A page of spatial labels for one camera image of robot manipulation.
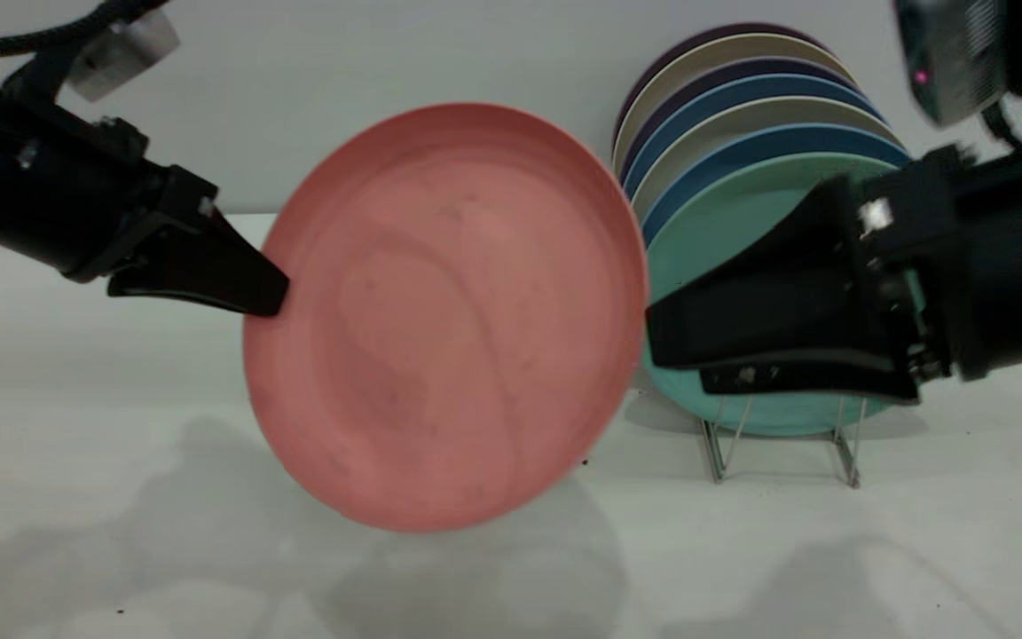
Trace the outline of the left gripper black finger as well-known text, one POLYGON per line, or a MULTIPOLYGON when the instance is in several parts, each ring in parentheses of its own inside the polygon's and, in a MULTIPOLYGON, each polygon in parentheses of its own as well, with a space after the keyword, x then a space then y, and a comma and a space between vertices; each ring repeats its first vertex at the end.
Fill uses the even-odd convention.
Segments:
POLYGON ((212 210, 196 233, 166 226, 108 281, 109 296, 153 296, 235 314, 279 315, 289 278, 212 210))

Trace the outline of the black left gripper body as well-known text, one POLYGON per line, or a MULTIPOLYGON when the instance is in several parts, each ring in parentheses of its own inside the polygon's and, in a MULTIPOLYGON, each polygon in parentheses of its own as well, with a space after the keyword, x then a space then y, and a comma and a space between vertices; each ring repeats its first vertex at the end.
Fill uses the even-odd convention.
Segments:
POLYGON ((86 122, 49 98, 0 98, 0 247, 84 283, 162 259, 219 226, 218 190, 145 157, 123 120, 86 122))

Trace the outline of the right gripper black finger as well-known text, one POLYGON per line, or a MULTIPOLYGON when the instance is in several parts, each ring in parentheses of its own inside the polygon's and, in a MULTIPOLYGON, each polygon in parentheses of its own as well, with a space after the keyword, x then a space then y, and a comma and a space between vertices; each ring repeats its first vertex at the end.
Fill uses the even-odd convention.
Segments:
POLYGON ((710 395, 828 395, 917 403, 908 360, 892 351, 702 352, 710 395))
POLYGON ((860 250, 857 189, 876 177, 726 177, 649 248, 649 363, 702 369, 703 351, 892 351, 905 327, 860 250))

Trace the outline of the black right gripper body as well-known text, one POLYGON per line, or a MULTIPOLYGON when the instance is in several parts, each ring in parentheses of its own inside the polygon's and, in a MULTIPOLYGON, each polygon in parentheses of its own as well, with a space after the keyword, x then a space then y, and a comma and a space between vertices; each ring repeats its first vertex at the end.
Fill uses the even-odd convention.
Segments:
POLYGON ((1022 365, 1022 151, 974 163, 946 146, 857 189, 871 268, 922 296, 905 367, 976 381, 1022 365))

